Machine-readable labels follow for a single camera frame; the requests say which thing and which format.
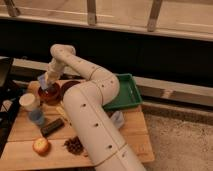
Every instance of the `jar lid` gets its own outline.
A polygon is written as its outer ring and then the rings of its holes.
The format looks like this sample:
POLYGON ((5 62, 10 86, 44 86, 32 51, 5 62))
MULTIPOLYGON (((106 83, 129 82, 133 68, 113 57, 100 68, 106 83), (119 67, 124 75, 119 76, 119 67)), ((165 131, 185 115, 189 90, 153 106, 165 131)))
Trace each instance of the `jar lid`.
POLYGON ((19 104, 23 106, 27 111, 35 110, 39 105, 38 100, 32 93, 26 93, 22 95, 19 99, 19 104))

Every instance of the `chocolate bar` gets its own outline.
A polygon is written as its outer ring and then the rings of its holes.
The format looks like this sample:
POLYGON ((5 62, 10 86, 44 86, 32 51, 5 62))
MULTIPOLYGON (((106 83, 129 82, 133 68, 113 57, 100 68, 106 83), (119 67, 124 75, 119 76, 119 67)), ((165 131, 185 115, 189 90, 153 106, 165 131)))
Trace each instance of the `chocolate bar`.
POLYGON ((59 129, 60 127, 62 127, 64 125, 64 122, 62 121, 61 118, 56 119, 55 121, 49 123, 48 125, 43 126, 40 131, 41 134, 46 137, 49 134, 53 133, 54 131, 56 131, 57 129, 59 129))

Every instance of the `plastic tray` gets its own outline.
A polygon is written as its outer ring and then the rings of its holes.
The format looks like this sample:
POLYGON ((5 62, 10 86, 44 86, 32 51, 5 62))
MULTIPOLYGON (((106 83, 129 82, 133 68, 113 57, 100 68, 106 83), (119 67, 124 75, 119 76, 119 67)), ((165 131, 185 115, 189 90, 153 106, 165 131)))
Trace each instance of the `plastic tray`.
POLYGON ((123 108, 136 107, 142 103, 142 98, 131 74, 118 74, 120 91, 118 96, 104 106, 104 109, 118 110, 123 108))

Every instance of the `floor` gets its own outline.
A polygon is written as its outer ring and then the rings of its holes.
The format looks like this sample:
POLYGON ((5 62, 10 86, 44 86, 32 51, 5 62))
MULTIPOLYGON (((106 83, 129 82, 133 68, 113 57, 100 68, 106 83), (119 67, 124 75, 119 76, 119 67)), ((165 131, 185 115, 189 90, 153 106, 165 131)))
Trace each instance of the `floor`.
MULTIPOLYGON (((156 106, 153 109, 152 104, 146 105, 145 103, 143 111, 155 154, 155 161, 145 164, 147 170, 212 171, 213 125, 199 123, 198 120, 191 122, 160 115, 160 112, 170 110, 166 108, 167 106, 164 105, 164 109, 162 106, 161 110, 156 106)), ((177 109, 173 111, 174 116, 184 116, 181 113, 184 108, 178 107, 177 109)), ((210 113, 211 111, 200 111, 200 115, 210 113)))

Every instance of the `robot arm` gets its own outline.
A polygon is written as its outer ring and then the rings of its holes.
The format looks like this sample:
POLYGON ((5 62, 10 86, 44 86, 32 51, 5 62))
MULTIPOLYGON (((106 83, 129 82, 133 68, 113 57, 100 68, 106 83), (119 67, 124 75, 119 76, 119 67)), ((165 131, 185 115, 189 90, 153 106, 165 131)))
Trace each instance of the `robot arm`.
POLYGON ((87 80, 68 89, 63 102, 72 126, 95 169, 145 170, 102 108, 119 92, 117 77, 105 68, 75 56, 72 46, 53 45, 51 54, 53 59, 46 72, 47 83, 59 79, 66 65, 87 80))

